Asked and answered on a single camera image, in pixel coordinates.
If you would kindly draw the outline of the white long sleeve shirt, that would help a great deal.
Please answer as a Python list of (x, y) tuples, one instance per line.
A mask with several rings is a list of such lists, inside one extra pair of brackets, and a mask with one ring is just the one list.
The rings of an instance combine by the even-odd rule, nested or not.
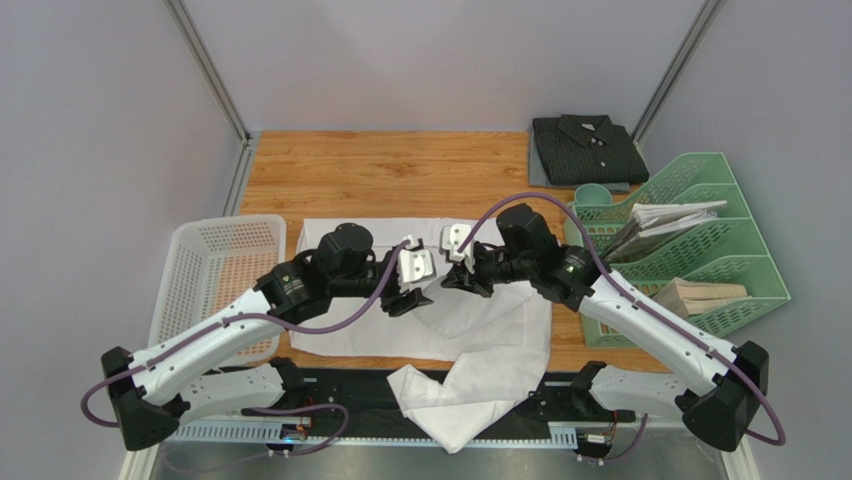
[(450, 361), (443, 380), (408, 363), (387, 383), (392, 405), (455, 454), (537, 389), (548, 367), (552, 305), (526, 282), (498, 285), (489, 298), (444, 289), (448, 264), (423, 285), (431, 304), (397, 318), (374, 304), (353, 324), (320, 335), (293, 332), (291, 346), (323, 357)]

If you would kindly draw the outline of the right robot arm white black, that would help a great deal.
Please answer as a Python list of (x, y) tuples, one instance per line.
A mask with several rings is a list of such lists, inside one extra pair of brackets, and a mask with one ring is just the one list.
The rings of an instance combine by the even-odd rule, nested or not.
[(735, 345), (655, 303), (592, 252), (559, 242), (527, 204), (496, 219), (503, 240), (474, 240), (477, 225), (442, 228), (439, 249), (451, 268), (442, 287), (493, 294), (498, 284), (529, 283), (546, 300), (615, 328), (668, 368), (666, 374), (589, 362), (575, 386), (608, 411), (679, 419), (699, 440), (726, 452), (749, 435), (767, 408), (769, 354), (759, 344)]

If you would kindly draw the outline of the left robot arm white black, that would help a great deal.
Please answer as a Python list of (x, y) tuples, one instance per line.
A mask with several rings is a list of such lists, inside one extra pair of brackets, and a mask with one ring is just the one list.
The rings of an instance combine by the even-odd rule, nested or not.
[(228, 306), (176, 336), (131, 352), (120, 346), (100, 359), (124, 447), (157, 445), (181, 426), (232, 411), (287, 404), (296, 388), (291, 363), (226, 373), (213, 370), (243, 349), (286, 331), (322, 335), (345, 328), (374, 304), (399, 317), (430, 304), (421, 283), (435, 261), (423, 241), (406, 236), (383, 258), (373, 236), (354, 223), (338, 225), (317, 247), (280, 263)]

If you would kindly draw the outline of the stack of white papers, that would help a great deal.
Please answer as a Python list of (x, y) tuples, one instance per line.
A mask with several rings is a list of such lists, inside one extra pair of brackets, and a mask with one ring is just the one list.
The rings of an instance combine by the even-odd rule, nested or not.
[(601, 254), (608, 263), (644, 258), (669, 240), (703, 225), (727, 209), (726, 200), (633, 205), (626, 225)]

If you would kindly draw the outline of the brown paper stack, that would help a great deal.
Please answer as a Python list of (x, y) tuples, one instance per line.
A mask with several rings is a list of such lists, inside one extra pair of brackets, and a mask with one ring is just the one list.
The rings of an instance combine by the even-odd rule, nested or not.
[(743, 285), (672, 279), (652, 300), (682, 319), (701, 315), (734, 301), (749, 298)]

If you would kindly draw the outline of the folded grey shirt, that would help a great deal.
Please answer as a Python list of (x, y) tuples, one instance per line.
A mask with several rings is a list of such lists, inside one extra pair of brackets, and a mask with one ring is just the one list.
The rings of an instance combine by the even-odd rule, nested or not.
[[(580, 184), (555, 185), (552, 184), (545, 172), (543, 162), (541, 160), (538, 147), (535, 140), (535, 131), (532, 127), (527, 130), (528, 147), (527, 147), (527, 182), (529, 186), (553, 188), (562, 190), (575, 190), (580, 187)], [(613, 194), (623, 194), (631, 192), (631, 185), (626, 182), (601, 183), (606, 190)]]

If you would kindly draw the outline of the green cup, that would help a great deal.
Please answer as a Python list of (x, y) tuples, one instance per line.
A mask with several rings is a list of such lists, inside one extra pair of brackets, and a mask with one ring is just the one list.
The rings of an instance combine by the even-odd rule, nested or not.
[(575, 206), (608, 206), (612, 203), (612, 193), (601, 184), (583, 184), (577, 187), (574, 193), (573, 204)]

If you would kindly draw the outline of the folded dark striped shirt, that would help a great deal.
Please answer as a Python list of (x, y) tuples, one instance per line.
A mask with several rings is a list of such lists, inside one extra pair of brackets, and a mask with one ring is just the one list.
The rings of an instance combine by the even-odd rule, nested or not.
[(548, 182), (644, 183), (650, 173), (627, 129), (608, 115), (539, 117), (532, 138)]

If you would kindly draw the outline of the white plastic basket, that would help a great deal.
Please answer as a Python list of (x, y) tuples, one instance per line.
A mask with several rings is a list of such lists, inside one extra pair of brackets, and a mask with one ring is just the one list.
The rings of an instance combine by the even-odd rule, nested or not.
[(228, 306), (286, 254), (275, 214), (189, 222), (171, 238), (148, 344), (160, 344)]

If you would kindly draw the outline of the green file organizer rack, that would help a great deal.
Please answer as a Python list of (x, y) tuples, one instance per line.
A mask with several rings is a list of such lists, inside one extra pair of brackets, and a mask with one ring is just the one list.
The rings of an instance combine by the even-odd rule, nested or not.
[(632, 285), (651, 296), (675, 277), (733, 283), (748, 296), (709, 313), (693, 325), (722, 337), (782, 306), (790, 293), (753, 218), (725, 156), (685, 153), (625, 200), (611, 205), (573, 205), (594, 247), (603, 252), (626, 224), (634, 204), (682, 204), (724, 200), (717, 218), (663, 243), (647, 256), (615, 264)]

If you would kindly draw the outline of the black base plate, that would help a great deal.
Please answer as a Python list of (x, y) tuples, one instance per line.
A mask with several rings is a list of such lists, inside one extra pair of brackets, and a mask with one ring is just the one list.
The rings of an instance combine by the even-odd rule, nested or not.
[[(403, 417), (392, 393), (388, 370), (300, 370), (303, 382), (287, 391), (277, 410), (335, 403), (350, 414), (345, 440), (357, 438), (389, 441), (427, 441), (429, 436)], [(479, 433), (474, 439), (488, 441), (538, 441), (551, 437), (550, 427), (588, 423), (608, 427), (614, 421), (629, 425), (641, 416), (630, 410), (614, 414), (580, 392), (575, 373), (547, 372), (527, 399)]]

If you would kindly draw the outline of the aluminium frame rail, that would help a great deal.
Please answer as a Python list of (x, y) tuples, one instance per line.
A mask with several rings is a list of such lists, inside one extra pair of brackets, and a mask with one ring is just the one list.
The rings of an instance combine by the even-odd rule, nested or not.
[(188, 6), (182, 0), (164, 0), (163, 4), (169, 11), (178, 32), (195, 60), (202, 77), (210, 88), (231, 130), (241, 143), (248, 143), (251, 140), (250, 130), (247, 128), (232, 96), (228, 92)]

